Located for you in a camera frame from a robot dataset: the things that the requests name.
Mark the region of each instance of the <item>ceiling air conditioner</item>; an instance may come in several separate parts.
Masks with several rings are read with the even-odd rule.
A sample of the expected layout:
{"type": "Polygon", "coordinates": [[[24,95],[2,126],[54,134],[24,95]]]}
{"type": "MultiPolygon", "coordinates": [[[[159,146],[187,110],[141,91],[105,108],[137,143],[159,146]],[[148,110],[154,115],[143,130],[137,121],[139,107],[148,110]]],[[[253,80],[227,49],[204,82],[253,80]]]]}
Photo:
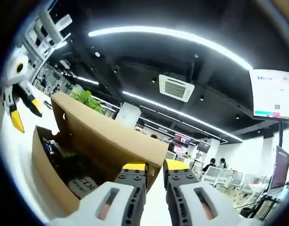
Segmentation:
{"type": "Polygon", "coordinates": [[[160,93],[164,95],[181,100],[183,102],[188,102],[191,94],[193,93],[193,90],[195,89],[195,86],[185,81],[160,74],[159,89],[160,93]]]}

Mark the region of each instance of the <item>led light strip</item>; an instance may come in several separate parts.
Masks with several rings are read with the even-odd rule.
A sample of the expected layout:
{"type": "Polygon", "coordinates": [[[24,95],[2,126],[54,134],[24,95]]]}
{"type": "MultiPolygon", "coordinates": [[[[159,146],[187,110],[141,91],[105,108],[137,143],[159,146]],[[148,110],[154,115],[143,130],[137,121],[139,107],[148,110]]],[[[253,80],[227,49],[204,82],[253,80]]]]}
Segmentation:
{"type": "Polygon", "coordinates": [[[195,129],[195,130],[198,130],[198,131],[200,131],[200,132],[202,132],[202,133],[205,133],[205,134],[207,134],[207,135],[210,135],[211,137],[214,137],[214,138],[217,138],[217,139],[219,139],[219,140],[228,142],[227,140],[222,139],[222,138],[220,138],[220,137],[218,137],[218,136],[216,136],[216,135],[213,135],[213,134],[211,134],[211,133],[208,133],[208,132],[206,132],[206,131],[198,128],[198,127],[192,126],[192,125],[187,124],[187,123],[185,123],[185,122],[183,122],[183,121],[182,121],[181,123],[184,124],[184,125],[186,125],[186,126],[189,126],[189,127],[193,128],[193,129],[195,129]]]}
{"type": "MultiPolygon", "coordinates": [[[[105,100],[102,100],[102,99],[100,99],[100,98],[98,98],[98,97],[96,97],[96,96],[92,96],[92,97],[93,97],[94,99],[97,99],[97,100],[105,103],[105,104],[108,104],[108,105],[110,105],[110,106],[112,106],[112,107],[115,107],[115,108],[117,108],[117,109],[120,109],[120,107],[118,107],[118,106],[116,106],[116,105],[113,105],[113,104],[111,104],[111,103],[109,103],[109,102],[107,102],[107,101],[105,101],[105,100]]],[[[203,130],[201,130],[201,129],[197,128],[197,127],[194,127],[194,126],[192,126],[192,125],[190,125],[190,124],[187,124],[187,123],[185,123],[185,122],[181,122],[181,121],[179,121],[179,120],[177,120],[177,119],[174,119],[174,118],[172,118],[172,117],[170,117],[170,116],[167,116],[166,114],[162,114],[162,113],[160,113],[160,112],[157,112],[157,113],[160,114],[160,115],[162,115],[162,116],[164,116],[164,117],[167,117],[167,118],[173,119],[173,120],[175,120],[175,121],[177,121],[177,122],[180,122],[180,123],[182,123],[182,124],[184,124],[184,125],[186,125],[186,126],[189,126],[189,127],[194,128],[194,129],[196,129],[196,130],[202,131],[203,133],[206,133],[206,134],[208,134],[208,135],[210,135],[210,136],[212,136],[212,137],[218,138],[218,139],[220,139],[220,140],[223,141],[222,144],[228,143],[227,140],[222,139],[222,138],[220,138],[220,137],[217,137],[216,135],[213,135],[213,134],[208,133],[208,132],[206,132],[206,131],[203,131],[203,130]]],[[[145,120],[145,121],[149,121],[149,122],[151,122],[151,123],[153,123],[153,124],[155,124],[155,125],[158,125],[158,126],[160,126],[160,127],[163,127],[163,128],[168,129],[168,130],[171,130],[171,131],[173,131],[173,132],[175,132],[175,133],[178,133],[178,134],[180,134],[180,135],[182,135],[182,136],[185,136],[185,137],[187,137],[187,138],[190,138],[190,139],[193,139],[193,140],[196,140],[196,141],[200,141],[200,140],[194,139],[194,138],[192,138],[192,137],[188,137],[188,136],[185,135],[185,134],[181,134],[181,133],[179,133],[179,132],[177,132],[177,131],[175,131],[175,130],[169,129],[169,128],[165,127],[165,126],[159,125],[159,124],[157,124],[157,123],[155,123],[155,122],[153,122],[153,121],[150,121],[150,120],[148,120],[148,119],[145,119],[145,118],[143,118],[143,117],[139,117],[139,118],[141,118],[141,119],[143,119],[143,120],[145,120]]]]}
{"type": "Polygon", "coordinates": [[[64,47],[64,46],[66,46],[66,45],[67,45],[67,42],[66,42],[66,41],[63,41],[63,42],[61,42],[60,44],[58,44],[58,45],[55,47],[55,49],[62,48],[62,47],[64,47]]]}
{"type": "Polygon", "coordinates": [[[153,126],[149,126],[149,125],[147,125],[147,124],[145,124],[144,126],[149,127],[149,128],[151,128],[151,129],[156,130],[156,131],[158,131],[158,132],[160,132],[160,133],[163,133],[163,134],[165,134],[165,135],[168,135],[168,136],[170,136],[170,137],[174,137],[173,135],[171,135],[171,134],[169,134],[169,133],[166,133],[166,132],[163,132],[162,130],[156,129],[156,128],[154,128],[153,126]]]}
{"type": "Polygon", "coordinates": [[[232,134],[230,134],[230,133],[228,133],[228,132],[226,132],[226,131],[218,128],[218,127],[215,127],[215,126],[213,126],[213,125],[210,125],[210,124],[208,124],[208,123],[206,123],[206,122],[204,122],[204,121],[202,121],[202,120],[199,120],[199,119],[197,119],[197,118],[194,118],[194,117],[192,117],[192,116],[190,116],[190,115],[187,115],[187,114],[185,114],[185,113],[183,113],[183,112],[177,111],[177,110],[172,109],[172,108],[170,108],[170,107],[167,107],[167,106],[165,106],[165,105],[159,104],[159,103],[154,102],[154,101],[152,101],[152,100],[146,99],[146,98],[144,98],[144,97],[140,97],[140,96],[138,96],[138,95],[135,95],[135,94],[132,94],[132,93],[129,93],[129,92],[126,92],[126,91],[123,91],[122,93],[125,94],[125,95],[128,95],[128,96],[130,96],[130,97],[134,97],[134,98],[137,98],[137,99],[139,99],[139,100],[148,102],[148,103],[150,103],[150,104],[152,104],[152,105],[161,107],[161,108],[166,109],[166,110],[168,110],[168,111],[170,111],[170,112],[174,112],[174,113],[176,113],[176,114],[179,114],[179,115],[181,115],[181,116],[183,116],[183,117],[186,117],[186,118],[188,118],[188,119],[191,119],[191,120],[193,120],[193,121],[196,121],[196,122],[198,122],[198,123],[200,123],[200,124],[202,124],[202,125],[204,125],[204,126],[207,126],[207,127],[211,128],[211,129],[214,129],[214,130],[216,130],[216,131],[218,131],[218,132],[220,132],[220,133],[223,133],[223,134],[225,134],[225,135],[227,135],[227,136],[229,136],[229,137],[232,137],[232,138],[234,138],[234,139],[236,139],[236,140],[238,140],[238,141],[243,142],[242,139],[236,137],[235,135],[232,135],[232,134]]]}
{"type": "Polygon", "coordinates": [[[101,106],[102,106],[103,108],[106,108],[106,109],[112,111],[112,112],[116,112],[114,109],[112,109],[112,108],[110,108],[110,107],[107,107],[106,105],[101,105],[101,106]]]}
{"type": "Polygon", "coordinates": [[[105,101],[105,100],[102,100],[101,98],[98,98],[98,97],[96,97],[96,96],[93,96],[93,95],[91,95],[94,99],[96,99],[96,100],[99,100],[99,101],[101,101],[101,102],[103,102],[103,103],[105,103],[105,104],[108,104],[108,105],[110,105],[110,106],[112,106],[112,107],[115,107],[115,108],[117,108],[117,109],[120,109],[120,107],[118,107],[118,106],[116,106],[116,105],[113,105],[113,104],[110,104],[109,102],[107,102],[107,101],[105,101]]]}
{"type": "Polygon", "coordinates": [[[170,128],[168,128],[168,127],[162,126],[162,125],[160,125],[160,124],[158,124],[158,123],[155,123],[155,122],[153,122],[153,121],[151,121],[151,120],[145,119],[145,118],[143,118],[143,117],[139,117],[139,118],[142,119],[142,120],[148,121],[148,122],[150,122],[150,123],[152,123],[152,124],[154,124],[154,125],[156,125],[156,126],[159,126],[159,127],[165,128],[165,129],[167,129],[167,130],[169,130],[169,131],[172,131],[172,132],[174,132],[174,133],[180,134],[180,135],[184,136],[185,138],[189,138],[189,139],[195,140],[195,141],[200,141],[200,140],[198,140],[198,139],[189,137],[188,135],[185,135],[185,134],[183,134],[183,133],[177,132],[177,131],[175,131],[175,130],[173,130],[173,129],[170,129],[170,128]]]}
{"type": "Polygon", "coordinates": [[[252,70],[252,66],[246,62],[244,59],[236,55],[235,53],[229,51],[225,47],[216,44],[212,41],[209,41],[203,37],[200,37],[195,34],[191,34],[188,32],[182,32],[182,31],[177,31],[173,29],[167,29],[167,28],[162,28],[162,27],[150,27],[150,26],[125,26],[125,27],[112,27],[112,28],[107,28],[107,29],[102,29],[102,30],[97,30],[97,31],[92,31],[89,32],[88,35],[89,37],[94,37],[98,35],[105,35],[105,34],[115,34],[115,33],[124,33],[124,32],[144,32],[144,33],[155,33],[155,34],[162,34],[162,35],[168,35],[192,42],[196,42],[198,44],[204,45],[208,48],[211,48],[227,58],[230,58],[246,70],[252,70]]]}
{"type": "Polygon", "coordinates": [[[66,76],[69,76],[69,77],[73,77],[73,78],[76,78],[78,80],[81,80],[81,81],[86,81],[86,82],[89,82],[89,83],[92,83],[92,84],[95,84],[95,85],[98,85],[99,83],[97,81],[92,81],[90,79],[86,79],[86,78],[83,78],[83,77],[79,77],[79,76],[76,76],[75,74],[73,74],[71,72],[71,74],[67,74],[65,73],[66,76]]]}

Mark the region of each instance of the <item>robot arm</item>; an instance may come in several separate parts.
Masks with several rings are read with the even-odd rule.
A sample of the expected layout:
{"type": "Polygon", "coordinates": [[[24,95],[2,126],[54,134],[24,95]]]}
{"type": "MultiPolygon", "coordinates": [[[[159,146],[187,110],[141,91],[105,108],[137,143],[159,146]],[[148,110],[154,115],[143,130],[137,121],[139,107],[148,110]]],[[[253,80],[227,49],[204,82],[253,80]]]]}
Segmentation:
{"type": "MultiPolygon", "coordinates": [[[[198,182],[187,165],[166,159],[163,164],[166,200],[173,226],[258,226],[256,219],[242,218],[224,194],[208,183],[198,182]]],[[[114,182],[105,182],[84,197],[79,209],[48,226],[138,226],[147,191],[147,165],[126,164],[114,182]],[[110,205],[104,220],[104,206],[110,205]]]]}
{"type": "Polygon", "coordinates": [[[5,110],[10,115],[14,127],[22,133],[24,133],[24,126],[17,110],[13,94],[21,98],[25,106],[28,107],[32,113],[42,117],[39,103],[32,95],[32,91],[27,84],[27,65],[28,57],[20,54],[18,49],[15,50],[8,62],[7,86],[3,92],[5,110]]]}

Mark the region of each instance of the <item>black ceiling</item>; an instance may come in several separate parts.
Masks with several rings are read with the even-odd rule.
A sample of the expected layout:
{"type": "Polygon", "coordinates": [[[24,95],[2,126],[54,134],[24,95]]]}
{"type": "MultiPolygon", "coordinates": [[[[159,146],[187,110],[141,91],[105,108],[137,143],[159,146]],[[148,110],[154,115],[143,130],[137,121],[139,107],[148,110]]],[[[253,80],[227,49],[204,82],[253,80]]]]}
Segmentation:
{"type": "MultiPolygon", "coordinates": [[[[271,126],[273,123],[264,125],[260,124],[262,121],[252,119],[248,71],[208,47],[148,33],[88,36],[93,30],[116,26],[165,27],[195,33],[221,44],[254,68],[289,71],[287,45],[253,1],[59,0],[50,14],[55,22],[70,14],[73,22],[62,31],[71,33],[68,45],[56,50],[49,62],[55,65],[59,60],[67,59],[70,70],[76,75],[98,81],[98,86],[73,81],[93,95],[118,106],[127,101],[149,107],[229,142],[236,140],[188,118],[128,97],[122,91],[151,99],[228,132],[240,131],[237,133],[240,138],[259,136],[261,133],[257,130],[262,127],[277,129],[271,126]],[[152,83],[152,79],[158,78],[160,73],[195,85],[188,103],[159,92],[158,82],[152,83]],[[204,95],[204,101],[200,101],[201,95],[204,95]]],[[[194,138],[210,137],[152,111],[141,110],[143,117],[168,128],[194,138]]]]}

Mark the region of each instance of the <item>television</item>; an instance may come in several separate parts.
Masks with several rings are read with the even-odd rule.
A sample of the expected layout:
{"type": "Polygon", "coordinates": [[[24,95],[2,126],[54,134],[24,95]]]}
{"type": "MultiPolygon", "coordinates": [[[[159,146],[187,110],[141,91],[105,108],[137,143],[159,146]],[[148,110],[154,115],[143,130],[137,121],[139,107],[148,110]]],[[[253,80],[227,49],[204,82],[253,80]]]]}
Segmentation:
{"type": "Polygon", "coordinates": [[[268,192],[276,192],[283,189],[287,180],[289,169],[289,154],[281,147],[276,146],[274,172],[270,180],[268,192]]]}
{"type": "Polygon", "coordinates": [[[189,146],[190,141],[191,141],[191,139],[186,138],[186,137],[179,135],[177,133],[174,136],[174,142],[176,144],[181,145],[181,146],[186,147],[186,148],[189,146]]]}
{"type": "Polygon", "coordinates": [[[200,152],[207,153],[209,151],[210,144],[201,140],[200,143],[197,146],[197,150],[200,152]]]}
{"type": "Polygon", "coordinates": [[[253,69],[249,74],[253,117],[289,121],[289,72],[253,69]]]}

